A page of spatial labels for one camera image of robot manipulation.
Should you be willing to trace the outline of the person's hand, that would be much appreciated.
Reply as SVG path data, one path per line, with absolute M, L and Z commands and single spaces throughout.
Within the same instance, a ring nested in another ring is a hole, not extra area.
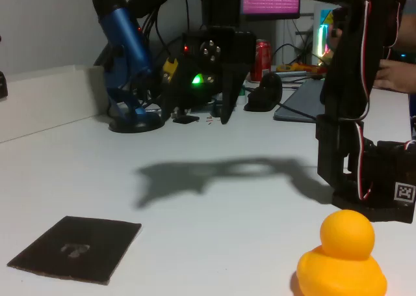
M 415 65 L 381 60 L 373 86 L 384 90 L 415 94 Z

